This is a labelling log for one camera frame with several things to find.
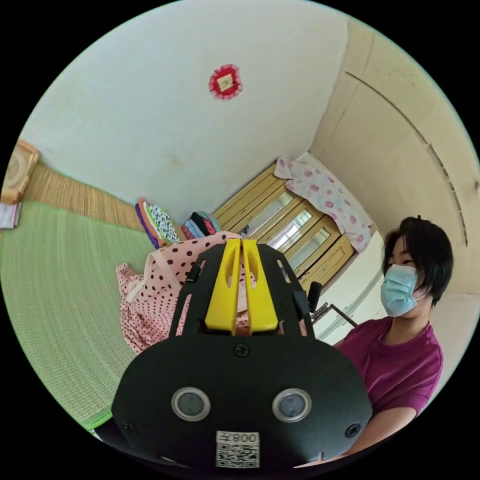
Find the red paper ornament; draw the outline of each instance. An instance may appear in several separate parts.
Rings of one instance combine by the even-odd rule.
[[[213,72],[208,82],[210,93],[220,100],[231,100],[244,88],[240,80],[239,68],[231,63]]]

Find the pink floral cloth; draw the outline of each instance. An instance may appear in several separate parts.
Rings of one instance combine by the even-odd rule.
[[[367,248],[371,239],[369,225],[359,220],[358,212],[344,195],[345,187],[333,179],[321,163],[314,158],[289,160],[280,157],[273,174],[280,179],[289,179],[285,184],[288,190],[331,217],[357,252]]]
[[[120,290],[120,322],[127,344],[139,354],[169,336],[170,326],[180,290],[198,256],[228,239],[240,235],[220,231],[205,238],[196,238],[160,248],[150,253],[143,275],[135,274],[127,263],[116,267]],[[245,271],[241,257],[238,291],[237,327],[248,325]],[[178,323],[177,335],[182,334],[189,301],[185,302]]]

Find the purple shirt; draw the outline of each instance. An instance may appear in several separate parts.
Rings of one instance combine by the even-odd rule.
[[[397,407],[411,407],[418,415],[439,381],[442,349],[430,324],[412,340],[385,345],[381,340],[391,325],[390,317],[368,320],[335,348],[360,372],[374,415]]]

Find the screw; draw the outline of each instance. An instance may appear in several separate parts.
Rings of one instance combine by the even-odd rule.
[[[359,423],[352,423],[352,425],[350,425],[346,430],[345,430],[345,436],[348,438],[348,439],[351,439],[352,437],[354,437],[355,435],[358,434],[358,432],[360,431],[361,429],[361,425]]]
[[[245,343],[239,343],[238,345],[235,345],[235,348],[233,349],[233,353],[237,357],[244,359],[245,357],[249,356],[250,347],[248,345],[245,345]]]
[[[131,435],[135,435],[137,433],[137,427],[131,422],[127,422],[123,428]]]

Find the yellow robot part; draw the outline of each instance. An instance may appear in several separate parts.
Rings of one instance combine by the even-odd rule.
[[[276,330],[279,320],[262,267],[257,242],[253,239],[243,239],[242,246],[250,335]],[[252,287],[251,274],[256,280],[254,287]]]
[[[239,300],[241,238],[229,238],[218,269],[210,305],[205,317],[209,330],[221,330],[235,335]]]

